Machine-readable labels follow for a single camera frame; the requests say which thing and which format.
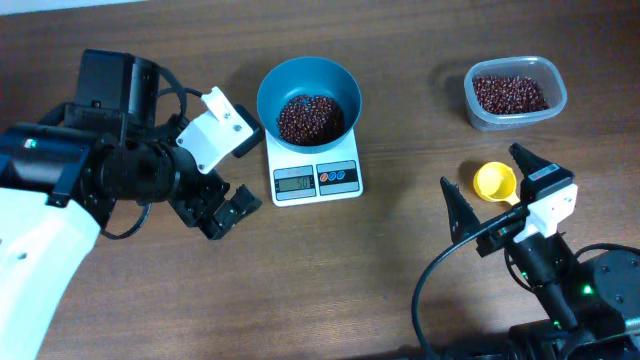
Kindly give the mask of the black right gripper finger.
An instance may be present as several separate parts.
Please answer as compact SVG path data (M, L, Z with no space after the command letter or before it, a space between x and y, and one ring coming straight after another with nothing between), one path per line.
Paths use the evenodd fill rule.
M509 153L524 176L532 175L550 164L548 160L535 155L518 143L509 147Z
M474 233L480 221L457 185L441 177L440 186L447 206L451 240L457 244Z

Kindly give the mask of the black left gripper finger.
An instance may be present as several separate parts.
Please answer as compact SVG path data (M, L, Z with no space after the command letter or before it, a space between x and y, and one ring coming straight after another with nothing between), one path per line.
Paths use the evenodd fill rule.
M218 225L235 225L256 212L263 202L245 185L236 189L235 194L218 208L214 219Z
M234 213L215 214L211 218L201 219L197 224L208 240L222 239L234 226Z

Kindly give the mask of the yellow measuring scoop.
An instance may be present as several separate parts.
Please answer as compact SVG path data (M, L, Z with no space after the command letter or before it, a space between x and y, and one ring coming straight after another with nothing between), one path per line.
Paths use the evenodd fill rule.
M505 202L513 206L520 202L516 194L517 179L511 167L501 162L488 162L474 175L476 194L488 202Z

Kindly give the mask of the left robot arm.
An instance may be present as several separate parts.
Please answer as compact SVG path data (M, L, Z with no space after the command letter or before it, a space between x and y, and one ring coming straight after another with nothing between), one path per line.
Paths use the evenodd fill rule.
M38 354L76 270L107 235L120 200L166 202L185 226L218 240L260 207L216 172L264 137L260 123L213 88L205 111L155 122L164 90L189 89L165 67L129 53L86 50L75 97L1 136L1 355Z

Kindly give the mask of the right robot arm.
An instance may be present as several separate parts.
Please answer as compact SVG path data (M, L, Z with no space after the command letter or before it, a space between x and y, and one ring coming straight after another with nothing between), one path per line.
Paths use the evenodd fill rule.
M485 257L502 252L548 317L513 326L497 341L478 340L446 359L636 359L639 356L639 252L595 244L581 261L559 231L575 210L578 187L568 169L514 143L509 152L523 174L520 200L480 222L457 187L440 185L452 241L474 241Z

